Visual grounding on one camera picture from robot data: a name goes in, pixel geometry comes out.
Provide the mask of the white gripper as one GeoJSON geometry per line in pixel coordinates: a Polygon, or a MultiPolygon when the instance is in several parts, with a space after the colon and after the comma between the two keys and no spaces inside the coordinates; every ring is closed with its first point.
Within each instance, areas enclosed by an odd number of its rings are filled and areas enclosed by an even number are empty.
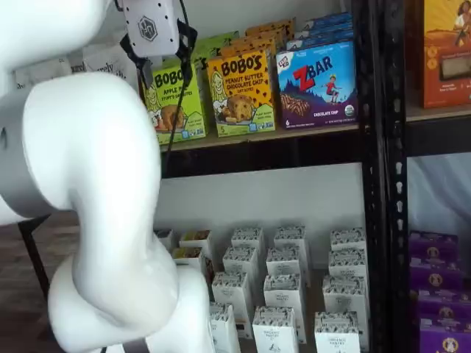
{"type": "Polygon", "coordinates": [[[176,54],[183,82],[189,83],[197,31],[179,19],[178,1],[123,0],[122,7],[128,34],[120,46],[135,64],[145,88],[150,89],[153,83],[152,64],[147,57],[176,54]]]}

